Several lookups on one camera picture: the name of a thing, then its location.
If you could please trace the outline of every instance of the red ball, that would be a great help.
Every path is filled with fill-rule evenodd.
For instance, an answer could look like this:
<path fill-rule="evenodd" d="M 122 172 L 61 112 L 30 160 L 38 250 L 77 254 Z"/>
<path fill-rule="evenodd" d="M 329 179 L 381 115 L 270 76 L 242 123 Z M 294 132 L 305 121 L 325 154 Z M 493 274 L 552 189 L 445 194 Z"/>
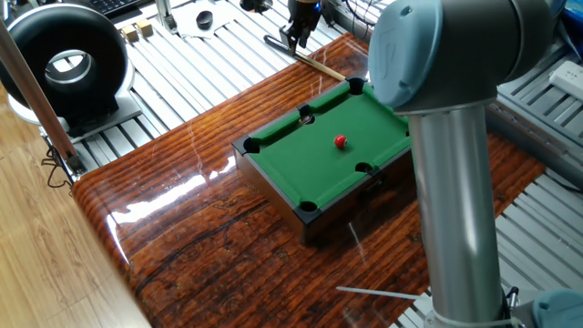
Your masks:
<path fill-rule="evenodd" d="M 334 145 L 336 145 L 338 149 L 344 149 L 347 143 L 348 140 L 346 140 L 346 137 L 343 135 L 338 135 L 334 138 Z"/>

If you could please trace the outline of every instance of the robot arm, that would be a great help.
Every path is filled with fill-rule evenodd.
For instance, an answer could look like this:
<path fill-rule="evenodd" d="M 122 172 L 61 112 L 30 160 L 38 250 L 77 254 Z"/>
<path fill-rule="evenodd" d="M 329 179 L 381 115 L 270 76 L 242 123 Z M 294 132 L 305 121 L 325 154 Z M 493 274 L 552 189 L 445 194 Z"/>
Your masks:
<path fill-rule="evenodd" d="M 396 0 L 374 29 L 374 94 L 409 118 L 435 328 L 508 319 L 485 105 L 538 62 L 551 34 L 543 0 Z"/>
<path fill-rule="evenodd" d="M 311 31 L 322 16 L 320 0 L 289 0 L 290 20 L 280 28 L 281 41 L 293 53 L 298 44 L 306 47 Z"/>

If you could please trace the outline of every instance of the pool cue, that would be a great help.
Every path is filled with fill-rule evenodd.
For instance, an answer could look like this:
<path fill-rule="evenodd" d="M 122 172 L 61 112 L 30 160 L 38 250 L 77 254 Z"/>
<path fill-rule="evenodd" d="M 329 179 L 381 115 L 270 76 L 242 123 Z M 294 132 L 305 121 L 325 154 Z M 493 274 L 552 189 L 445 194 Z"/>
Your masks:
<path fill-rule="evenodd" d="M 73 158 L 77 152 L 71 140 L 58 122 L 55 111 L 4 23 L 0 24 L 0 61 L 25 97 L 28 106 L 35 112 L 58 153 L 65 161 Z"/>
<path fill-rule="evenodd" d="M 274 47 L 277 50 L 282 51 L 286 55 L 292 56 L 292 57 L 298 59 L 299 61 L 303 62 L 304 64 L 307 64 L 313 68 L 316 68 L 317 70 L 319 70 L 319 71 L 323 72 L 324 74 L 327 74 L 331 77 L 334 77 L 337 80 L 344 81 L 346 79 L 346 77 L 344 75 L 342 75 L 342 74 L 336 72 L 335 70 L 325 66 L 324 64 L 316 61 L 315 59 L 309 58 L 308 56 L 302 55 L 298 52 L 292 52 L 291 49 L 289 49 L 286 45 L 281 43 L 279 40 L 275 39 L 275 37 L 273 37 L 273 36 L 269 36 L 269 35 L 264 36 L 263 41 L 265 41 L 265 43 L 268 46 Z"/>
<path fill-rule="evenodd" d="M 302 54 L 296 52 L 295 54 L 293 54 L 293 57 L 302 61 L 305 64 L 308 64 L 311 67 L 316 68 L 317 70 L 319 70 L 319 71 L 321 71 L 321 72 L 323 72 L 331 77 L 334 77 L 337 80 L 344 81 L 346 79 L 346 77 L 344 75 L 342 75 L 342 74 L 336 72 L 335 70 L 325 66 L 324 64 L 316 61 L 315 59 L 309 58 L 306 55 L 302 55 Z"/>

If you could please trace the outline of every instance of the wooden floor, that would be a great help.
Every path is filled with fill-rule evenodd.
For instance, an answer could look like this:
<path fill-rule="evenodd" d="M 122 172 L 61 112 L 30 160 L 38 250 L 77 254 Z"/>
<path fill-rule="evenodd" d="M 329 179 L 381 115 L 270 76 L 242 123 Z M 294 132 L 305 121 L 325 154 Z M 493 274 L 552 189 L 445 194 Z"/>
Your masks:
<path fill-rule="evenodd" d="M 149 327 L 68 187 L 46 185 L 38 127 L 5 99 L 0 87 L 0 326 Z"/>

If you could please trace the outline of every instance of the wooden table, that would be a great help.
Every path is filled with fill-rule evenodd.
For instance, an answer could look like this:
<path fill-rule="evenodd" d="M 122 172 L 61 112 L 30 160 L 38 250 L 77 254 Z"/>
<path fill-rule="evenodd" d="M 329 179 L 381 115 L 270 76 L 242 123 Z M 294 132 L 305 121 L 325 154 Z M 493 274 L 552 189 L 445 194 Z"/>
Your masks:
<path fill-rule="evenodd" d="M 349 76 L 366 53 L 343 36 L 314 55 Z M 409 302 L 335 287 L 425 291 L 413 169 L 311 247 L 236 169 L 234 139 L 336 83 L 296 63 L 75 184 L 153 326 L 386 327 Z M 498 215 L 544 167 L 488 141 Z"/>

